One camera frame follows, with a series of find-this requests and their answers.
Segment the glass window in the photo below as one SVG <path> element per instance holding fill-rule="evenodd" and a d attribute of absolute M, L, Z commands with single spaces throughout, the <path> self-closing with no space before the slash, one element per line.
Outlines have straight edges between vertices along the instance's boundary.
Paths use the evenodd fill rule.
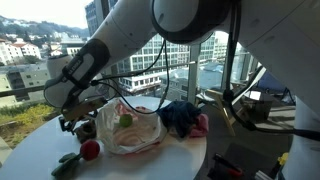
<path fill-rule="evenodd" d="M 182 89 L 183 91 L 188 91 L 188 87 L 185 86 L 185 85 L 182 85 L 182 86 L 181 86 L 181 89 Z"/>
<path fill-rule="evenodd" d="M 187 101 L 187 100 L 188 100 L 188 98 L 187 98 L 186 96 L 183 96 L 183 95 L 181 95 L 180 98 L 181 98 L 181 100 L 183 100 L 183 101 Z"/>

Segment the plastic bag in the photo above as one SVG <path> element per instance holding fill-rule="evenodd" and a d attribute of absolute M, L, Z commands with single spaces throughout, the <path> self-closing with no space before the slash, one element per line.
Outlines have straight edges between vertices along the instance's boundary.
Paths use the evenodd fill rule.
<path fill-rule="evenodd" d="M 151 112 L 142 106 L 136 109 Z M 120 127 L 119 119 L 123 114 L 132 116 L 131 126 Z M 107 150 L 115 154 L 138 153 L 151 149 L 159 144 L 167 133 L 156 113 L 138 113 L 118 98 L 101 108 L 96 119 L 97 138 Z"/>

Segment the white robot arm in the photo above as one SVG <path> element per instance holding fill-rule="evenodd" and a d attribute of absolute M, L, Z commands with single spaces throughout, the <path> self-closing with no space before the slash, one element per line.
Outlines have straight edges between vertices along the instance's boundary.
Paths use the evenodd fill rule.
<path fill-rule="evenodd" d="M 228 32 L 232 0 L 120 0 L 91 40 L 44 94 L 56 107 L 72 107 L 103 68 L 139 50 L 156 33 L 192 44 L 213 30 Z M 239 42 L 298 97 L 295 128 L 320 132 L 320 1 L 241 0 Z M 320 177 L 320 143 L 294 137 L 283 173 Z"/>

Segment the sky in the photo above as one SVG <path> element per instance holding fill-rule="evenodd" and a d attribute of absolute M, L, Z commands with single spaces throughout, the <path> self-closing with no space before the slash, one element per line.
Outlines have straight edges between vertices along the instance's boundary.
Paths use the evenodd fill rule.
<path fill-rule="evenodd" d="M 0 15 L 87 28 L 85 6 L 93 0 L 0 0 Z"/>

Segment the pink object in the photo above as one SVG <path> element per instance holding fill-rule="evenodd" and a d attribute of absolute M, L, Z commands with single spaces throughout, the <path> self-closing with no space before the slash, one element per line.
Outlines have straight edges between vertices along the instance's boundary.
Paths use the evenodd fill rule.
<path fill-rule="evenodd" d="M 189 137 L 196 138 L 196 137 L 204 137 L 209 132 L 209 118 L 206 114 L 200 114 L 198 117 L 198 125 L 194 127 Z"/>

